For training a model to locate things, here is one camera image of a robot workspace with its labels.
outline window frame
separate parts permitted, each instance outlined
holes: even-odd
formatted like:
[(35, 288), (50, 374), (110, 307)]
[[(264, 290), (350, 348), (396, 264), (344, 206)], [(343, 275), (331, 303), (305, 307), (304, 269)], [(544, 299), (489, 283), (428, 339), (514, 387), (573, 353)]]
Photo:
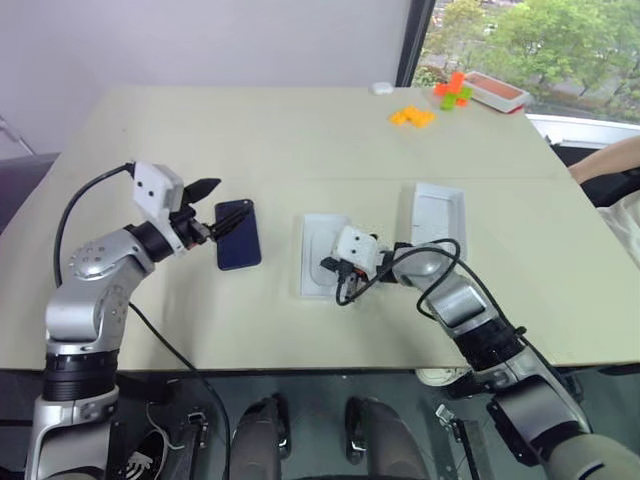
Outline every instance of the window frame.
[[(411, 0), (396, 87), (410, 87), (436, 0)], [(640, 135), (640, 125), (559, 115), (526, 114), (551, 145), (600, 149)]]

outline white wall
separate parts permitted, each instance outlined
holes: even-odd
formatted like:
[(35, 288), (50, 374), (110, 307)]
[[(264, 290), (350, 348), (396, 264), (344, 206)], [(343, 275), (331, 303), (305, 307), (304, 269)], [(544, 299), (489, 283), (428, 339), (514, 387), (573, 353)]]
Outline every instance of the white wall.
[(393, 83), (408, 10), (409, 0), (1, 0), (0, 115), (44, 153), (63, 149), (113, 84)]

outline metal frame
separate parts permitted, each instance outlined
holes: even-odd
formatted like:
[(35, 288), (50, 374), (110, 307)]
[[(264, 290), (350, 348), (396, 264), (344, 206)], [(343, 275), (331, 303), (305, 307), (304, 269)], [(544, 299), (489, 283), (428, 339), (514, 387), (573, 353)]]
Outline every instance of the metal frame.
[(427, 33), (435, 4), (436, 0), (411, 0), (398, 74), (396, 75), (396, 87), (411, 86), (411, 80), (413, 80), (413, 74), (420, 58), (422, 42)]
[(537, 114), (527, 118), (551, 145), (562, 147), (600, 149), (640, 135), (640, 125), (628, 123)]
[(33, 150), (33, 148), (31, 148), (31, 146), (15, 128), (9, 125), (9, 122), (7, 122), (2, 115), (0, 115), (0, 133), (4, 133), (9, 140), (19, 144), (29, 155), (36, 155), (36, 152)]

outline black wire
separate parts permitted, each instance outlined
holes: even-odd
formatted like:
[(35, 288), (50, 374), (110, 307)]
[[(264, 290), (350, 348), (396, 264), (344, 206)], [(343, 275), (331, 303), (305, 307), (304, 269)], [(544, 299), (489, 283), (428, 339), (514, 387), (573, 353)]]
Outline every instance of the black wire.
[[(443, 238), (439, 242), (442, 242), (442, 243), (449, 242), (449, 243), (453, 243), (454, 245), (457, 245), (457, 250), (456, 250), (457, 253), (458, 253), (457, 258), (459, 258), (459, 256), (460, 256), (459, 255), (459, 253), (460, 253), (459, 252), (460, 245), (458, 244), (458, 242), (456, 242), (453, 238)], [(387, 273), (389, 273), (393, 269), (393, 267), (398, 265), (400, 262), (402, 262), (406, 258), (409, 258), (412, 255), (416, 255), (418, 253), (423, 253), (423, 252), (441, 253), (444, 256), (451, 258), (452, 260), (456, 260), (456, 256), (455, 255), (452, 255), (449, 252), (447, 252), (445, 250), (442, 250), (441, 248), (436, 248), (436, 247), (416, 247), (413, 250), (410, 250), (408, 252), (403, 253), (398, 258), (394, 258), (389, 264), (385, 265), (383, 268), (378, 270), (378, 273), (376, 274), (375, 277), (373, 277), (371, 280), (369, 280), (367, 283), (365, 283), (362, 288), (360, 288), (358, 291), (356, 291), (353, 295), (349, 296), (345, 300), (342, 300), (342, 286), (344, 285), (344, 282), (338, 283), (338, 288), (336, 288), (336, 302), (341, 307), (344, 307), (346, 305), (349, 305), (349, 304), (353, 303), (360, 295), (362, 295), (364, 292), (369, 290), (374, 284), (376, 284), (377, 282), (382, 280), (382, 278)]]
[(62, 235), (64, 234), (64, 229), (67, 226), (67, 220), (69, 220), (69, 215), (71, 214), (71, 210), (76, 205), (80, 197), (87, 193), (91, 187), (97, 185), (103, 180), (106, 180), (109, 177), (113, 177), (114, 175), (128, 171), (129, 173), (133, 173), (134, 164), (133, 163), (125, 163), (124, 165), (120, 165), (119, 167), (114, 168), (113, 170), (109, 170), (108, 172), (103, 173), (102, 175), (98, 175), (96, 178), (91, 180), (90, 182), (84, 184), (80, 190), (78, 190), (67, 206), (62, 212), (62, 217), (60, 217), (60, 222), (58, 223), (58, 229), (56, 230), (56, 239), (53, 243), (53, 278), (56, 282), (56, 287), (62, 285), (62, 271), (60, 269), (60, 248), (62, 246)]
[(173, 345), (171, 345), (171, 343), (169, 343), (169, 341), (166, 338), (162, 336), (162, 334), (151, 324), (149, 319), (145, 316), (144, 313), (142, 313), (142, 311), (136, 305), (129, 302), (129, 307), (131, 307), (131, 310), (136, 312), (136, 314), (140, 317), (140, 320), (142, 320), (142, 323), (144, 323), (147, 326), (147, 328), (151, 330), (151, 333), (153, 333), (156, 336), (156, 338), (160, 341), (160, 343), (162, 343), (162, 345), (164, 345), (167, 350), (169, 350), (178, 360), (180, 360), (189, 370), (191, 370), (191, 372), (193, 372), (193, 374), (198, 378), (198, 380), (200, 380), (202, 385), (204, 385), (204, 388), (207, 389), (207, 391), (211, 394), (211, 397), (214, 399), (216, 406), (222, 413), (222, 423), (224, 424), (224, 442), (225, 442), (226, 448), (224, 452), (224, 472), (222, 474), (222, 478), (225, 480), (228, 480), (229, 465), (231, 461), (231, 448), (230, 448), (231, 427), (229, 424), (229, 415), (227, 413), (227, 409), (225, 408), (224, 402), (220, 398), (220, 395), (218, 395), (218, 392), (216, 392), (215, 388), (213, 388), (213, 386), (207, 381), (207, 379), (202, 374), (202, 372), (198, 370), (198, 368), (195, 365), (193, 365), (193, 363), (187, 360), (187, 358), (184, 355), (182, 355), (178, 350), (176, 350), (176, 348)]
[[(515, 328), (513, 326), (513, 324), (509, 321), (509, 319), (507, 318), (507, 316), (504, 314), (504, 311), (502, 310), (502, 308), (500, 307), (500, 304), (497, 302), (497, 300), (495, 299), (495, 297), (491, 294), (491, 292), (489, 291), (489, 288), (487, 288), (487, 286), (484, 284), (484, 282), (482, 280), (480, 280), (480, 277), (478, 277), (478, 275), (471, 269), (471, 267), (469, 267), (464, 261), (462, 261), (460, 259), (460, 244), (455, 241), (454, 239), (451, 238), (443, 238), (441, 240), (435, 240), (432, 241), (430, 243), (451, 243), (454, 246), (456, 246), (456, 252), (454, 254), (451, 254), (449, 252), (447, 252), (446, 250), (443, 250), (441, 248), (434, 248), (434, 247), (416, 247), (413, 250), (410, 250), (409, 252), (406, 252), (402, 255), (400, 255), (398, 258), (394, 259), (393, 262), (391, 262), (389, 265), (387, 265), (384, 269), (380, 270), (379, 273), (373, 277), (371, 279), (370, 282), (368, 282), (367, 284), (364, 285), (364, 287), (362, 287), (360, 290), (358, 290), (355, 294), (353, 294), (351, 297), (349, 297), (348, 299), (342, 301), (340, 296), (341, 296), (341, 290), (342, 290), (342, 285), (343, 283), (339, 283), (338, 287), (336, 288), (336, 302), (338, 303), (338, 305), (340, 306), (345, 306), (345, 305), (349, 305), (350, 303), (352, 303), (356, 298), (358, 298), (360, 295), (362, 295), (364, 292), (366, 292), (369, 288), (371, 288), (371, 286), (380, 281), (380, 279), (382, 277), (384, 277), (393, 267), (395, 267), (398, 263), (400, 263), (401, 261), (403, 261), (405, 258), (410, 257), (411, 255), (415, 255), (418, 253), (422, 253), (422, 252), (436, 252), (436, 253), (440, 253), (441, 255), (444, 255), (445, 257), (450, 258), (451, 260), (453, 260), (451, 262), (451, 264), (449, 265), (449, 267), (447, 268), (447, 270), (440, 276), (438, 277), (438, 279), (436, 280), (436, 282), (434, 282), (434, 285), (437, 283), (438, 285), (440, 285), (442, 282), (444, 282), (444, 280), (446, 279), (446, 277), (453, 271), (453, 269), (459, 265), (470, 277), (471, 279), (480, 287), (480, 289), (482, 290), (482, 292), (485, 294), (485, 296), (487, 297), (487, 299), (489, 300), (489, 302), (493, 305), (493, 307), (496, 309), (496, 312), (498, 313), (498, 315), (500, 316), (500, 318), (502, 318), (502, 320), (504, 321), (505, 325), (509, 328), (511, 328), (515, 334), (518, 336), (518, 338), (520, 340), (522, 340), (522, 342), (527, 345), (529, 348), (531, 348), (531, 350), (533, 351), (533, 353), (540, 359), (540, 361), (542, 362), (542, 364), (551, 372), (551, 374), (555, 377), (556, 380), (558, 380), (558, 382), (560, 382), (560, 384), (568, 391), (571, 392), (571, 390), (569, 389), (569, 386), (567, 385), (567, 382), (565, 381), (565, 379), (560, 375), (560, 373), (558, 372), (558, 370), (556, 369), (556, 367), (554, 367), (553, 365), (551, 365), (549, 363), (549, 361), (545, 358), (544, 355), (542, 355), (542, 353), (540, 353), (540, 351), (524, 336), (524, 333), (526, 332), (526, 329), (524, 329), (523, 327), (520, 328)], [(433, 290), (435, 289), (435, 287), (437, 287), (438, 285), (435, 286), (431, 286), (430, 289), (427, 289), (427, 291), (425, 291), (420, 298), (418, 299), (418, 303), (416, 304), (416, 308), (418, 308), (421, 304), (422, 301), (424, 300), (424, 298), (426, 298), (426, 296), (433, 292)], [(433, 316), (430, 315), (428, 312), (422, 312), (421, 308), (418, 308), (418, 311), (433, 319)], [(506, 359), (501, 359), (499, 358), (498, 360), (500, 360), (501, 362), (505, 362)]]
[(424, 292), (422, 292), (422, 295), (420, 295), (416, 303), (416, 310), (418, 310), (418, 313), (421, 313), (422, 315), (424, 315), (427, 318), (430, 318), (431, 320), (435, 320), (435, 317), (433, 315), (431, 315), (429, 312), (427, 312), (422, 308), (422, 303), (426, 300), (426, 298), (429, 295), (431, 295), (431, 293), (436, 288), (438, 288), (442, 284), (442, 282), (444, 282), (447, 279), (449, 275), (451, 275), (451, 272), (453, 272), (453, 270), (456, 268), (456, 265), (460, 261), (460, 253), (462, 249), (460, 248), (460, 244), (453, 238), (442, 238), (440, 240), (434, 240), (431, 243), (450, 243), (455, 248), (455, 252), (454, 252), (455, 259), (449, 264), (449, 266), (442, 273), (442, 275), (440, 275), (440, 277), (438, 277), (438, 279), (435, 282), (433, 282), (433, 284), (429, 288), (427, 288)]
[[(133, 163), (125, 163), (124, 165), (121, 165), (112, 170), (109, 170), (108, 172), (105, 172), (102, 175), (97, 176), (90, 182), (83, 185), (73, 195), (73, 197), (71, 197), (71, 200), (69, 200), (69, 203), (65, 207), (64, 212), (62, 213), (62, 217), (58, 222), (58, 229), (56, 230), (56, 238), (53, 245), (53, 276), (56, 282), (56, 287), (59, 287), (60, 285), (62, 285), (62, 271), (60, 268), (60, 249), (62, 246), (62, 236), (64, 234), (64, 229), (67, 225), (67, 220), (69, 219), (69, 215), (71, 214), (71, 210), (73, 210), (73, 207), (75, 206), (75, 204), (78, 202), (78, 200), (80, 200), (80, 197), (82, 197), (82, 195), (84, 195), (91, 187), (123, 171), (127, 171), (133, 175), (134, 168), (135, 166)], [(229, 464), (230, 464), (230, 457), (231, 457), (231, 427), (229, 425), (229, 415), (227, 413), (227, 409), (225, 408), (224, 402), (220, 398), (220, 395), (218, 395), (218, 392), (216, 392), (213, 386), (209, 382), (207, 382), (202, 372), (200, 372), (200, 370), (198, 370), (195, 367), (195, 365), (193, 365), (189, 360), (187, 360), (187, 358), (184, 355), (182, 355), (178, 350), (176, 350), (176, 348), (173, 345), (171, 345), (171, 343), (166, 338), (164, 338), (158, 330), (156, 330), (156, 328), (151, 324), (149, 319), (144, 315), (144, 313), (142, 313), (142, 311), (135, 304), (133, 304), (132, 302), (129, 302), (129, 307), (138, 315), (138, 317), (140, 317), (140, 320), (142, 320), (142, 322), (147, 326), (147, 328), (151, 330), (151, 333), (155, 335), (155, 337), (160, 341), (160, 343), (162, 343), (162, 345), (164, 345), (167, 350), (169, 350), (178, 360), (180, 360), (189, 370), (191, 370), (191, 372), (193, 372), (193, 374), (202, 382), (204, 387), (211, 394), (211, 397), (213, 398), (214, 403), (216, 404), (218, 410), (221, 413), (222, 422), (224, 424), (225, 465), (224, 465), (224, 472), (223, 472), (222, 478), (224, 480), (228, 480)]]

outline table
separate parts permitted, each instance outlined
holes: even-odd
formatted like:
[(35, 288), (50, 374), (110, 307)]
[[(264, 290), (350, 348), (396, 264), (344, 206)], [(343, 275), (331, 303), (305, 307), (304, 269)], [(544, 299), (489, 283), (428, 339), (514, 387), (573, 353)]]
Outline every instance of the table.
[[(387, 121), (410, 104), (431, 106), (435, 122)], [(200, 368), (464, 365), (414, 310), (417, 291), (386, 285), (347, 308), (297, 294), (303, 214), (346, 214), (387, 244), (407, 240), (416, 181), (465, 190), (470, 265), (552, 362), (640, 360), (640, 272), (524, 115), (479, 104), (439, 112), (417, 89), (122, 87), (102, 99), (0, 236), (0, 367), (42, 368), (60, 213), (87, 180), (131, 159), (166, 164), (185, 183), (222, 178), (197, 205), (203, 221), (217, 202), (256, 204), (260, 266), (221, 272), (209, 244), (158, 265), (133, 295)], [(83, 198), (64, 258), (141, 221), (131, 189), (121, 175)], [(122, 369), (181, 368), (134, 313), (127, 322)]]

